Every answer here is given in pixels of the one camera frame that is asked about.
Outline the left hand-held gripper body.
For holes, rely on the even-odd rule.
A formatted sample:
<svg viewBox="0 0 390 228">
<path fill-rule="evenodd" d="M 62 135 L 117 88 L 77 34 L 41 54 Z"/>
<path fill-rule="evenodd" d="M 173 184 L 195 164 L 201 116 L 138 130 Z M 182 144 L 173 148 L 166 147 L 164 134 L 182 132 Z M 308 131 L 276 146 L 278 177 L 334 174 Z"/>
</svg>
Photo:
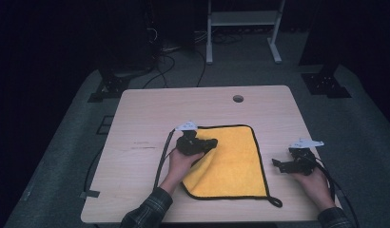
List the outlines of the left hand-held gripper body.
<svg viewBox="0 0 390 228">
<path fill-rule="evenodd" d="M 177 140 L 177 149 L 186 156 L 192 156 L 200 153 L 207 153 L 209 148 L 209 140 L 202 140 L 197 137 L 198 125 L 189 121 L 176 127 L 176 130 L 181 130 L 183 135 Z"/>
</svg>

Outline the black metal stand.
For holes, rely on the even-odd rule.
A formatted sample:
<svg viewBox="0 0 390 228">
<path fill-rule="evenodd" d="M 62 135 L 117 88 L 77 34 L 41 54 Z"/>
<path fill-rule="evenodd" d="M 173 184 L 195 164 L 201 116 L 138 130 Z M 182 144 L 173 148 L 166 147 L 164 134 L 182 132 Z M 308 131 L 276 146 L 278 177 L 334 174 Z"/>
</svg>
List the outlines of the black metal stand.
<svg viewBox="0 0 390 228">
<path fill-rule="evenodd" d="M 320 0 L 299 62 L 300 66 L 322 64 L 318 72 L 302 74 L 312 95 L 326 95 L 332 99 L 351 97 L 335 78 L 344 54 L 345 19 L 346 4 L 343 0 Z"/>
<path fill-rule="evenodd" d="M 120 98 L 128 88 L 131 77 L 125 68 L 117 66 L 100 66 L 98 69 L 101 82 L 89 98 L 89 103 L 100 103 L 104 99 Z"/>
</svg>

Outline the person's right hand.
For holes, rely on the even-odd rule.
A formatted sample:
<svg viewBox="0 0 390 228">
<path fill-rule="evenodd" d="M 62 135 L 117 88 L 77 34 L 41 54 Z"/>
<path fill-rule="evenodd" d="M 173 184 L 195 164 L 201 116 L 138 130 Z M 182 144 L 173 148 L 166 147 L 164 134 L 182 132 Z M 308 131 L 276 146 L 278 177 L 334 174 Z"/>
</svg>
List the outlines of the person's right hand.
<svg viewBox="0 0 390 228">
<path fill-rule="evenodd" d="M 320 169 L 315 168 L 308 176 L 295 173 L 292 174 L 292 177 L 301 185 L 306 195 L 315 203 L 320 212 L 336 206 L 331 198 L 327 178 Z"/>
</svg>

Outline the dark floor hatch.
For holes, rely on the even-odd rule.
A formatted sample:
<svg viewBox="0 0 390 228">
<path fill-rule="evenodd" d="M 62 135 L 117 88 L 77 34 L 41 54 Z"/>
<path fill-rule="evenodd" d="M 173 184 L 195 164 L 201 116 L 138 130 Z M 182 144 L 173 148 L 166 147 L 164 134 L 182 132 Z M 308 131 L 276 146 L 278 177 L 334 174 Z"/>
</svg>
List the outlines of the dark floor hatch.
<svg viewBox="0 0 390 228">
<path fill-rule="evenodd" d="M 104 116 L 100 125 L 97 128 L 96 134 L 97 135 L 107 135 L 110 128 L 111 128 L 113 119 L 114 119 L 114 117 L 112 115 Z"/>
</svg>

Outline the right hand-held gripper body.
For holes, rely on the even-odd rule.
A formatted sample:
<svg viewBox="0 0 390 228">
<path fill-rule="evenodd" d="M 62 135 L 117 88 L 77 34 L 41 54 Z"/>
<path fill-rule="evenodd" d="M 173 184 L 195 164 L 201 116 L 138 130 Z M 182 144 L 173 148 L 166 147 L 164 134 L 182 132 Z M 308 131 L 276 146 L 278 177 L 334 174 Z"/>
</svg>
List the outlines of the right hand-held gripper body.
<svg viewBox="0 0 390 228">
<path fill-rule="evenodd" d="M 288 151 L 293 161 L 282 162 L 280 171 L 287 174 L 301 173 L 305 176 L 310 175 L 316 167 L 316 156 L 311 151 L 311 148 L 317 146 L 324 146 L 324 142 L 298 139 L 291 143 Z"/>
</svg>

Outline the person's left hand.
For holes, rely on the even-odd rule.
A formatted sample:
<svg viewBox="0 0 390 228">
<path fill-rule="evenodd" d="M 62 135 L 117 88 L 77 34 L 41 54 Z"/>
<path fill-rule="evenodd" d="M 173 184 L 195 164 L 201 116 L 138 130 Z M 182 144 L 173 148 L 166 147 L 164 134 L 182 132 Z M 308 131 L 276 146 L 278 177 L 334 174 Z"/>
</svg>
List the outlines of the person's left hand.
<svg viewBox="0 0 390 228">
<path fill-rule="evenodd" d="M 189 172 L 192 164 L 205 155 L 204 152 L 195 155 L 187 156 L 178 149 L 173 149 L 169 155 L 169 167 L 165 179 L 159 185 L 170 196 L 173 195 L 177 186 L 182 182 L 183 178 Z"/>
</svg>

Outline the yellow and black cloth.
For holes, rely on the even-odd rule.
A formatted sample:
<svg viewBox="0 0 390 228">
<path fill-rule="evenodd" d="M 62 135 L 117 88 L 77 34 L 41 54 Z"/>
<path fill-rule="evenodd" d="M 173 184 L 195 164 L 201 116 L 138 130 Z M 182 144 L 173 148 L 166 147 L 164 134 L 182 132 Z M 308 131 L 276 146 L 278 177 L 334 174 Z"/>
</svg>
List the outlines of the yellow and black cloth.
<svg viewBox="0 0 390 228">
<path fill-rule="evenodd" d="M 218 141 L 190 169 L 183 180 L 187 194 L 195 200 L 268 200 L 281 208 L 283 203 L 270 195 L 263 170 L 260 147 L 251 126 L 200 126 L 200 140 Z"/>
</svg>

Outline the white metal table frame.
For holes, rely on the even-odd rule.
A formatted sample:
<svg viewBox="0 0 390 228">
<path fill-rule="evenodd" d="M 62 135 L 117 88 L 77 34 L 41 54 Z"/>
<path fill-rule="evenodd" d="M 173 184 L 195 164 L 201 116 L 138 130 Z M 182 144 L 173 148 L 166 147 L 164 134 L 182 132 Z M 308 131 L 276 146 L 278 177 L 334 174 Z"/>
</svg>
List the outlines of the white metal table frame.
<svg viewBox="0 0 390 228">
<path fill-rule="evenodd" d="M 258 11 L 213 11 L 212 1 L 208 0 L 205 62 L 213 63 L 212 29 L 215 27 L 272 26 L 273 31 L 267 38 L 273 60 L 280 64 L 283 60 L 276 46 L 276 39 L 283 17 L 286 0 L 281 0 L 276 10 Z"/>
</svg>

